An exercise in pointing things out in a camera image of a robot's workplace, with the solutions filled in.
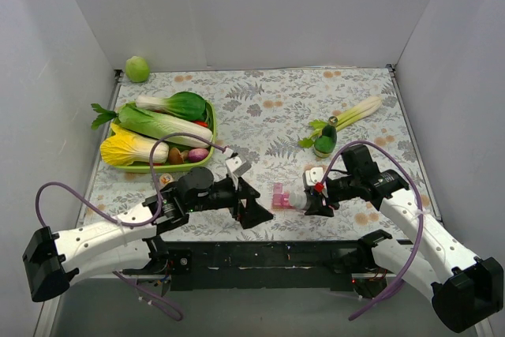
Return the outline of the white pill bottle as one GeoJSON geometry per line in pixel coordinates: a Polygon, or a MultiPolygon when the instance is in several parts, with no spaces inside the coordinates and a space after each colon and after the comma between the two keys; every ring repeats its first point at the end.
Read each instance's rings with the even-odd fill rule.
{"type": "Polygon", "coordinates": [[[308,210],[310,199],[307,193],[290,193],[288,196],[289,206],[297,210],[308,210]]]}

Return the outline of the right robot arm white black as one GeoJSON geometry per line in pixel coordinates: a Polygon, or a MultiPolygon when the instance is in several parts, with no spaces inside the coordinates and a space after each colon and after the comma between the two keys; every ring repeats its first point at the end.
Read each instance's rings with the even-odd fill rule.
{"type": "Polygon", "coordinates": [[[291,207],[327,217],[341,202],[360,198],[413,242],[407,249],[382,230],[360,239],[364,247],[357,251],[358,265],[370,272],[384,268],[395,279],[350,319],[391,298],[405,283],[422,293],[443,324],[456,333],[499,312],[504,304],[500,263],[480,258],[424,211],[419,190],[406,171],[402,167],[381,171],[370,155],[372,146],[365,140],[345,145],[336,154],[346,167],[341,178],[329,178],[329,170],[307,170],[302,177],[305,191],[289,197],[291,207]]]}

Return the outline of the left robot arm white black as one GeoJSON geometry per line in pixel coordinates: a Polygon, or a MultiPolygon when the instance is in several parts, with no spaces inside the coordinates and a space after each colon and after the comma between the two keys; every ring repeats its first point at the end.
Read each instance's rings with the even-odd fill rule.
{"type": "Polygon", "coordinates": [[[73,284],[112,271],[127,275],[187,273],[190,254],[172,253],[162,234],[184,226],[193,212],[228,209],[243,229],[272,220],[260,194],[243,178],[215,181],[205,167],[193,168],[113,220],[53,232],[38,229],[22,260],[31,299],[43,302],[73,284]]]}

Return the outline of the pink weekly pill organizer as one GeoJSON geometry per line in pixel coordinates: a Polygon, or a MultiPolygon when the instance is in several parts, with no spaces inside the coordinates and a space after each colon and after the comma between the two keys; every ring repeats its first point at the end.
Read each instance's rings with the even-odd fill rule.
{"type": "Polygon", "coordinates": [[[274,210],[292,209],[289,202],[290,193],[283,190],[282,183],[273,185],[271,208],[274,210]]]}

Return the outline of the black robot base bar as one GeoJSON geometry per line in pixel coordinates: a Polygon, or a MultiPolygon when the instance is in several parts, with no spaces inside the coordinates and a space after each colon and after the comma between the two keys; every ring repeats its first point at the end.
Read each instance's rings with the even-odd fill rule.
{"type": "Polygon", "coordinates": [[[172,291],[308,289],[355,291],[371,298],[393,274],[359,241],[165,242],[148,240],[148,262],[124,275],[157,278],[172,291]]]}

